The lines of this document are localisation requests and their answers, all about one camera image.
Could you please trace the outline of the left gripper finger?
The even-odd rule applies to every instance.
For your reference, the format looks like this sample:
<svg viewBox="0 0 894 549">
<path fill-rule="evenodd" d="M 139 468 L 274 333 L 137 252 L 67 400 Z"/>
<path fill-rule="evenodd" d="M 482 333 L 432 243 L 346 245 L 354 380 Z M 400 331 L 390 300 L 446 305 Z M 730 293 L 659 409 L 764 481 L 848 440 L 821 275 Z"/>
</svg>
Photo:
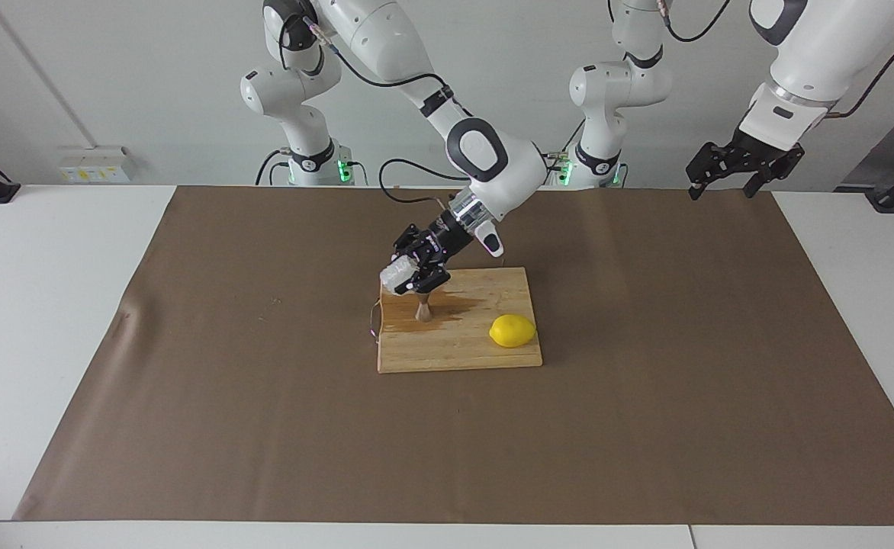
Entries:
<svg viewBox="0 0 894 549">
<path fill-rule="evenodd" d="M 734 174 L 737 159 L 736 147 L 718 146 L 715 143 L 702 145 L 685 167 L 691 200 L 698 201 L 710 184 Z"/>
<path fill-rule="evenodd" d="M 765 185 L 788 177 L 803 157 L 804 149 L 790 149 L 781 159 L 761 161 L 760 167 L 744 185 L 744 195 L 753 198 Z"/>
</svg>

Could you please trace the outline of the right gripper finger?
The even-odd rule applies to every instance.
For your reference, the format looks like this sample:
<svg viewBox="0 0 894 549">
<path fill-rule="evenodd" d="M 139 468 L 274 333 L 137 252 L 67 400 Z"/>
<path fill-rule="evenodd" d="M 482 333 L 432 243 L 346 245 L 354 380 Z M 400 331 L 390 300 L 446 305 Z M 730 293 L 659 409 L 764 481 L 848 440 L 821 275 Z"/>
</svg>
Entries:
<svg viewBox="0 0 894 549">
<path fill-rule="evenodd" d="M 406 267 L 406 279 L 397 286 L 398 295 L 408 293 L 427 295 L 450 279 L 449 272 L 441 264 L 426 263 L 421 265 L 413 259 L 408 259 Z"/>
<path fill-rule="evenodd" d="M 415 223 L 410 223 L 394 241 L 394 256 L 429 256 L 432 253 L 432 232 Z"/>
</svg>

